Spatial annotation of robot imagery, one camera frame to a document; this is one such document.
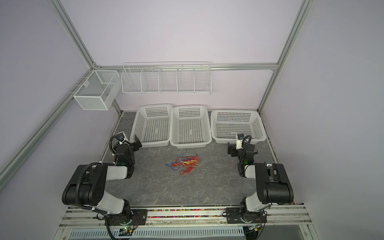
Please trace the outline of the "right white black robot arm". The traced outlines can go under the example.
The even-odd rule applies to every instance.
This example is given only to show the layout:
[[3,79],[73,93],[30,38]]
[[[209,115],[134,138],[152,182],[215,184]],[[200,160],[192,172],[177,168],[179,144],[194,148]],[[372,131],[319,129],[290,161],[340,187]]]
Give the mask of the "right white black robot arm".
[[257,154],[252,144],[227,144],[228,154],[239,160],[240,177],[253,179],[256,192],[243,198],[238,208],[226,208],[223,216],[229,224],[263,224],[266,209],[275,205],[292,204],[294,192],[283,164],[255,163]]

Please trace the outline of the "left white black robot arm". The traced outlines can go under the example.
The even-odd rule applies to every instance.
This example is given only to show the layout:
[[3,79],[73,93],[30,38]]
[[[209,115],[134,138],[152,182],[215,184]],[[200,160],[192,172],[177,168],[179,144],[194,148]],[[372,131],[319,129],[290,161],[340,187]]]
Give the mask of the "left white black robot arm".
[[64,205],[101,214],[107,226],[140,225],[145,217],[131,210],[129,201],[106,191],[106,182],[129,179],[135,170],[135,152],[142,147],[137,136],[129,142],[124,132],[113,135],[109,148],[113,163],[79,165],[62,194]]

